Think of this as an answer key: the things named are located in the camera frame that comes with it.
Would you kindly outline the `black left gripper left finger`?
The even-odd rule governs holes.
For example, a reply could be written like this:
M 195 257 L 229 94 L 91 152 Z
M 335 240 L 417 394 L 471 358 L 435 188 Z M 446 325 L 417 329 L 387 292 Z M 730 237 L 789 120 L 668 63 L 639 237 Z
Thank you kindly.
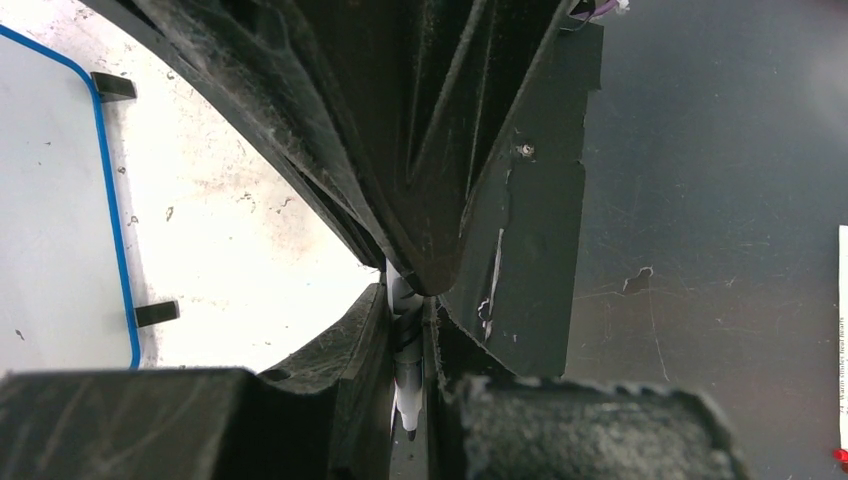
M 387 291 L 368 286 L 277 365 L 15 374 L 1 384 L 5 479 L 385 479 Z

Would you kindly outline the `white marker pen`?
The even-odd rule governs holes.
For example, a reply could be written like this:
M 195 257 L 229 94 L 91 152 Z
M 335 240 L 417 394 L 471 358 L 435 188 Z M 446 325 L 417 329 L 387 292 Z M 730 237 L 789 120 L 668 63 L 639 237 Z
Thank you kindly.
M 424 297 L 389 262 L 386 262 L 386 285 L 392 318 L 395 405 L 407 438 L 414 441 L 423 408 Z

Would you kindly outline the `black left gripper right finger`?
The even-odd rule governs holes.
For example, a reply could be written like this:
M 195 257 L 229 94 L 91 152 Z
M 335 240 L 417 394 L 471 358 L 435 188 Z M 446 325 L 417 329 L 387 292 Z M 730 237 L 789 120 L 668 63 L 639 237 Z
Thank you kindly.
M 693 392 L 522 377 L 424 305 L 432 479 L 745 479 L 724 416 Z

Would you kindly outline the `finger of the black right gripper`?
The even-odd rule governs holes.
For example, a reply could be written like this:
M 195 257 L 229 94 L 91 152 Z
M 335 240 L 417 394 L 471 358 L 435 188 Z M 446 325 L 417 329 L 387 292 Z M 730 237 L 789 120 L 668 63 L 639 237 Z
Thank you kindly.
M 363 263 L 459 274 L 477 185 L 565 1 L 94 1 L 229 121 Z

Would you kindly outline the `blue framed whiteboard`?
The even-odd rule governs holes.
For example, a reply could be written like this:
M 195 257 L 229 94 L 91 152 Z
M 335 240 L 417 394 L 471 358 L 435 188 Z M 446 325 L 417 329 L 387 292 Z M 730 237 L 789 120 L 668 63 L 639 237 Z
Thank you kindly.
M 1 31 L 3 370 L 135 369 L 140 328 L 179 315 L 133 303 L 102 106 L 135 95 Z

